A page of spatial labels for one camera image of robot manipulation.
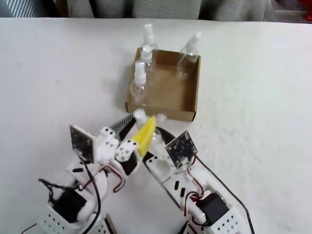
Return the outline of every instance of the gray fabric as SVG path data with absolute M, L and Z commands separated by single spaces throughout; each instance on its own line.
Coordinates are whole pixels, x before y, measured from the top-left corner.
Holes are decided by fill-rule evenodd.
M 73 18 L 94 18 L 89 0 L 67 0 L 68 16 Z
M 133 17 L 198 19 L 201 0 L 135 0 Z
M 71 17 L 92 17 L 89 0 L 68 0 Z M 263 21 L 271 0 L 96 0 L 101 18 Z
M 98 17 L 123 18 L 125 0 L 96 0 Z

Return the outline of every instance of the black cable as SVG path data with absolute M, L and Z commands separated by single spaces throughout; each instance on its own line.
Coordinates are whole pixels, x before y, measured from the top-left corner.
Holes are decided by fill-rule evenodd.
M 37 225 L 37 223 L 31 225 L 29 228 L 26 228 L 24 231 L 22 231 L 21 234 L 24 234 L 25 232 L 27 232 L 28 230 L 32 229 L 36 225 Z
M 101 198 L 99 196 L 98 187 L 97 187 L 97 184 L 96 184 L 96 182 L 94 180 L 94 177 L 93 177 L 92 173 L 90 172 L 87 164 L 84 161 L 82 161 L 82 162 L 83 162 L 83 164 L 84 164 L 84 166 L 85 166 L 85 168 L 87 170 L 88 176 L 89 176 L 89 178 L 90 178 L 90 180 L 91 180 L 91 182 L 92 182 L 92 184 L 94 186 L 94 189 L 96 191 L 96 194 L 97 194 L 97 214 L 94 217 L 93 221 L 90 223 L 90 225 L 87 227 L 87 229 L 84 230 L 84 232 L 82 233 L 82 234 L 87 234 L 91 230 L 91 228 L 94 226 L 95 222 L 97 221 L 97 219 L 99 217 L 99 214 L 100 214 L 100 211 L 101 211 Z
M 55 203 L 55 200 L 53 198 L 53 188 L 57 188 L 57 189 L 62 189 L 64 191 L 72 191 L 75 190 L 76 188 L 72 188 L 72 187 L 65 187 L 65 186 L 61 186 L 61 185 L 57 185 L 57 184 L 53 184 L 45 179 L 39 178 L 38 179 L 39 182 L 41 182 L 42 184 L 44 184 L 45 187 L 47 187 L 47 189 L 49 190 L 49 200 L 48 202 L 52 202 L 52 204 Z
M 244 205 L 244 203 L 225 185 L 225 183 L 209 168 L 207 167 L 203 162 L 202 160 L 200 160 L 199 157 L 197 157 L 198 161 L 211 173 L 213 174 L 213 176 L 219 180 L 219 182 L 229 191 L 229 193 L 241 204 L 241 206 L 244 208 L 245 212 L 246 212 L 246 215 L 247 215 L 247 219 L 248 219 L 248 223 L 249 223 L 249 226 L 250 226 L 250 229 L 252 231 L 252 234 L 255 234 L 254 233 L 254 227 L 253 227 L 253 223 L 252 223 L 252 220 L 250 218 L 250 215 L 249 215 L 249 211 L 247 209 L 247 207 Z

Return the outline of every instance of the white table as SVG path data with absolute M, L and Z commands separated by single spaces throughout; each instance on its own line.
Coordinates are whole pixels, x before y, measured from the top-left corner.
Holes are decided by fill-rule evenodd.
M 95 134 L 126 115 L 123 94 L 146 22 L 165 50 L 203 33 L 195 121 L 164 127 L 189 130 L 199 156 L 249 208 L 256 233 L 312 230 L 311 25 L 0 19 L 0 233 L 36 221 L 48 198 L 37 178 L 53 180 L 72 159 L 69 124 Z M 182 212 L 146 175 L 146 188 L 127 183 L 131 195 L 109 196 L 108 212 L 119 233 L 175 233 Z M 114 212 L 118 205 L 124 213 Z

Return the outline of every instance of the bottle cap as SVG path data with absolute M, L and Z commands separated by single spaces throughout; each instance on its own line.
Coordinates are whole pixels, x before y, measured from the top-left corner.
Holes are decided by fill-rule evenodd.
M 152 62 L 152 47 L 149 45 L 144 45 L 141 51 L 140 59 L 143 62 Z
M 136 84 L 146 83 L 145 63 L 142 61 L 136 62 L 135 83 Z
M 201 39 L 201 32 L 195 33 L 192 38 L 187 42 L 185 49 L 186 51 L 193 51 L 197 48 L 197 44 Z
M 148 45 L 154 44 L 156 42 L 153 26 L 151 24 L 144 25 L 144 42 Z
M 141 129 L 148 121 L 148 118 L 143 109 L 136 109 L 133 112 L 133 117 L 136 119 L 136 125 Z

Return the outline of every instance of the cardboard box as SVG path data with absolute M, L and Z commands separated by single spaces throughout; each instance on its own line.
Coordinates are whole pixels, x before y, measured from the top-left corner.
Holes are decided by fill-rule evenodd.
M 139 55 L 138 48 L 135 62 L 139 60 Z M 197 109 L 200 56 L 196 62 L 193 77 L 187 81 L 181 81 L 175 76 L 176 65 L 180 58 L 179 53 L 157 50 L 153 51 L 153 57 L 156 60 L 154 84 L 141 104 L 133 103 L 131 94 L 128 92 L 127 112 L 132 113 L 138 108 L 143 108 L 150 116 L 162 113 L 169 119 L 193 121 Z

